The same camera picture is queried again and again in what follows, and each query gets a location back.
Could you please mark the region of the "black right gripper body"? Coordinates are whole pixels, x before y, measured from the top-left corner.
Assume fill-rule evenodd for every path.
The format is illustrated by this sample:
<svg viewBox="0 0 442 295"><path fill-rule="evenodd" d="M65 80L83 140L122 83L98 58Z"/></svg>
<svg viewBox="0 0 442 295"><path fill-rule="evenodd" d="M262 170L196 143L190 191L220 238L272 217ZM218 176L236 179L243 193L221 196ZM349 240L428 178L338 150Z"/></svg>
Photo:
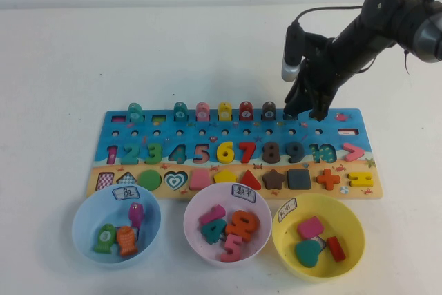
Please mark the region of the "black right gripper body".
<svg viewBox="0 0 442 295"><path fill-rule="evenodd" d="M333 97L337 90L394 41L360 21L351 22L336 38L326 39L308 56L306 80L316 97Z"/></svg>

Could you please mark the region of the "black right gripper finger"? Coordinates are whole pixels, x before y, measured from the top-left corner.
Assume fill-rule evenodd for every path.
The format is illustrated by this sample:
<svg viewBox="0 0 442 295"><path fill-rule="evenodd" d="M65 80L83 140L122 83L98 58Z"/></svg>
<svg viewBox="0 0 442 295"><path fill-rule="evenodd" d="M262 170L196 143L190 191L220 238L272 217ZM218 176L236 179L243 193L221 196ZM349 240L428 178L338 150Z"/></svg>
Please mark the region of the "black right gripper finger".
<svg viewBox="0 0 442 295"><path fill-rule="evenodd" d="M284 113L298 115L312 109L308 90L302 80L296 80L285 98Z"/></svg>
<svg viewBox="0 0 442 295"><path fill-rule="evenodd" d="M332 96L324 94L315 94L312 97L312 109L309 113L311 119L323 121L329 112L329 107L332 103Z"/></svg>

